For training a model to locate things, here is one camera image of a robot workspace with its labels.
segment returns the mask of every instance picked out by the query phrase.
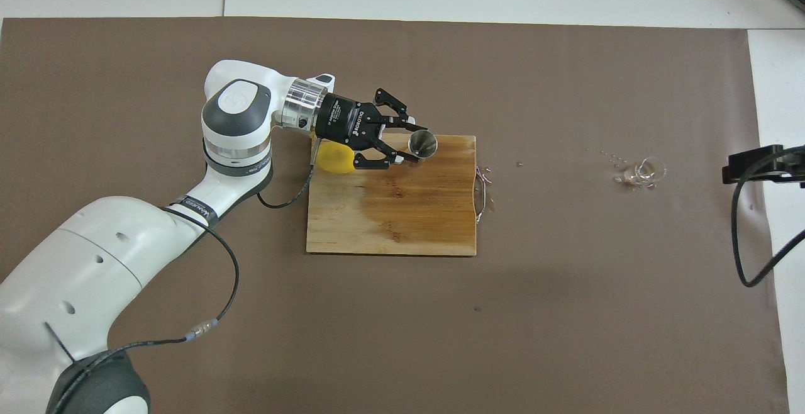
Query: wet wood stain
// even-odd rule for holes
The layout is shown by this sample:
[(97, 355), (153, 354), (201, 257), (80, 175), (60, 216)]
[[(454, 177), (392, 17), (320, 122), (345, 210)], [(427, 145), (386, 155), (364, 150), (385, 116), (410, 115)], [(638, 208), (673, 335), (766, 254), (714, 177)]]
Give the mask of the wet wood stain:
[[(475, 138), (437, 139), (436, 154), (419, 164), (347, 175), (316, 168), (308, 252), (475, 255)], [(405, 150), (408, 134), (386, 134), (384, 140)]]

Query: brown table surface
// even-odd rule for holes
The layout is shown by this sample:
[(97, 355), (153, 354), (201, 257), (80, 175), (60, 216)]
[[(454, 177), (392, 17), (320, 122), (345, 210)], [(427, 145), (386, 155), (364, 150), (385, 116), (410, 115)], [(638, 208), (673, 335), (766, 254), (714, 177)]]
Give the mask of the brown table surface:
[[(331, 72), (354, 99), (384, 87), (435, 133), (477, 136), (495, 210), (477, 257), (335, 256), (305, 253), (304, 202), (244, 202), (218, 226), (242, 266), (229, 316), (131, 352), (153, 412), (787, 412), (772, 283), (738, 282), (721, 185), (757, 147), (744, 30), (6, 18), (0, 277), (93, 199), (165, 205), (201, 180), (219, 59)], [(280, 201), (310, 143), (274, 142)], [(669, 174), (631, 193), (602, 150)], [(758, 191), (743, 210), (748, 259), (768, 256)], [(203, 240), (109, 344), (184, 334), (231, 281)]]

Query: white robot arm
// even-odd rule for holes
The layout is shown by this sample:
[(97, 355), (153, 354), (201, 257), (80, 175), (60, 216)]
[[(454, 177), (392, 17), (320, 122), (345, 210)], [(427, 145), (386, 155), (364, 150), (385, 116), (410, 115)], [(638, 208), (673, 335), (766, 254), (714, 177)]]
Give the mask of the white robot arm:
[[(204, 228), (197, 224), (215, 227), (269, 184), (273, 127), (356, 151), (375, 147), (386, 156), (372, 161), (356, 155), (358, 168), (419, 160), (380, 140), (388, 126), (425, 129), (413, 123), (404, 104), (383, 90), (374, 103), (360, 104), (331, 93), (334, 81), (328, 74), (300, 79), (249, 62), (218, 62), (204, 83), (206, 175), (167, 207), (178, 214), (130, 197), (99, 199), (51, 233), (0, 286), (0, 412), (149, 411), (147, 389), (125, 353), (93, 368), (92, 377), (67, 396), (65, 389), (107, 350), (109, 328), (121, 311), (201, 237)], [(397, 116), (382, 116), (375, 107), (380, 104)], [(185, 339), (215, 323), (194, 328)]]

